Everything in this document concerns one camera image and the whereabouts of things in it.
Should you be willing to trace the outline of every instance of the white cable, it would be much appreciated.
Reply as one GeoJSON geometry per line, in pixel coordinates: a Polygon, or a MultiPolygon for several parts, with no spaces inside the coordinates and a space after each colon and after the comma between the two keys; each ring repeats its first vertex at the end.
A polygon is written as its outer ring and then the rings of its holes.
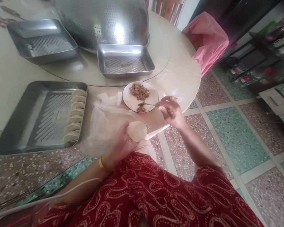
{"type": "Polygon", "coordinates": [[[9,215],[9,214],[11,214],[11,213],[15,213],[15,212],[20,211],[20,210],[24,210],[24,209],[26,209],[26,208],[30,208],[30,207],[39,205],[39,204],[41,204],[41,203],[44,203],[44,202],[47,202],[47,201],[50,201],[50,200],[54,200],[54,199],[61,198],[61,197],[65,196],[65,195],[67,195],[68,193],[74,191],[76,188],[80,187],[81,185],[83,185],[83,184],[85,184],[85,183],[88,183],[88,182],[91,182],[91,181],[94,181],[94,180],[99,180],[100,182],[102,182],[102,180],[101,180],[100,178],[93,178],[93,179],[84,181],[84,182],[78,184],[76,187],[74,187],[74,188],[72,188],[71,190],[69,190],[68,192],[65,192],[65,193],[63,193],[63,194],[56,195],[56,196],[52,196],[52,197],[45,198],[45,199],[41,199],[41,200],[38,200],[38,201],[35,201],[35,202],[32,202],[32,203],[28,203],[28,204],[25,204],[25,205],[22,205],[22,206],[19,206],[19,207],[14,207],[14,208],[12,208],[12,209],[3,211],[3,212],[0,213],[0,217],[9,215]]]}

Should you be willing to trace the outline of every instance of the person's left hand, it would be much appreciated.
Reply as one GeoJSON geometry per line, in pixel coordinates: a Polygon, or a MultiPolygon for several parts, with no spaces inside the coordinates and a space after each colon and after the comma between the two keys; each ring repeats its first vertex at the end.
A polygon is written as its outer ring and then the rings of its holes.
{"type": "Polygon", "coordinates": [[[126,158],[137,146],[127,134],[126,129],[129,126],[129,121],[126,121],[115,134],[113,142],[103,155],[102,164],[107,170],[112,170],[116,165],[126,158]]]}

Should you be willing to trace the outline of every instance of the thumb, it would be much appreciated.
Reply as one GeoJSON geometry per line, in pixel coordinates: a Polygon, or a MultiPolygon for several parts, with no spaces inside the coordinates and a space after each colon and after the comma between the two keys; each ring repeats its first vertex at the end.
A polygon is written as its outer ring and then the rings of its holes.
{"type": "Polygon", "coordinates": [[[117,133],[125,133],[126,129],[129,126],[129,121],[125,121],[124,124],[119,128],[119,130],[117,131],[117,133]]]}
{"type": "Polygon", "coordinates": [[[165,120],[170,118],[170,114],[164,106],[158,106],[158,109],[161,110],[165,120]]]}

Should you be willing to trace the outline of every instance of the small white plate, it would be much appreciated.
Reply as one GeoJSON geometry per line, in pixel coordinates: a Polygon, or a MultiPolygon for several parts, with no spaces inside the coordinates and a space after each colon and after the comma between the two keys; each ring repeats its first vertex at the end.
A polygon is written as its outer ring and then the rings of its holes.
{"type": "MultiPolygon", "coordinates": [[[[137,97],[131,94],[130,88],[132,87],[133,84],[143,85],[145,88],[149,90],[149,97],[145,99],[144,102],[149,103],[149,104],[156,104],[157,102],[159,102],[158,92],[153,86],[151,86],[150,84],[146,82],[142,82],[142,81],[131,82],[123,89],[123,92],[122,92],[123,101],[128,108],[137,112],[137,108],[139,107],[138,104],[143,102],[141,100],[138,101],[137,97]]],[[[144,105],[143,107],[145,108],[145,112],[142,112],[142,113],[150,112],[151,110],[155,108],[155,106],[150,106],[150,105],[144,105]]]]}

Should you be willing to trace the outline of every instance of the hand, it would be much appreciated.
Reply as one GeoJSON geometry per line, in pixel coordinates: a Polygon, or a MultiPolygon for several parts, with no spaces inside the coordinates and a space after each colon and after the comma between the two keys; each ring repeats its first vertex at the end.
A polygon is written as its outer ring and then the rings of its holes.
{"type": "Polygon", "coordinates": [[[165,96],[160,102],[156,103],[156,107],[161,110],[166,122],[176,129],[179,130],[186,125],[181,107],[174,96],[165,96]]]}
{"type": "Polygon", "coordinates": [[[126,158],[138,145],[127,134],[126,129],[129,121],[126,121],[115,134],[113,142],[103,155],[102,164],[107,170],[112,170],[116,165],[126,158]]]}

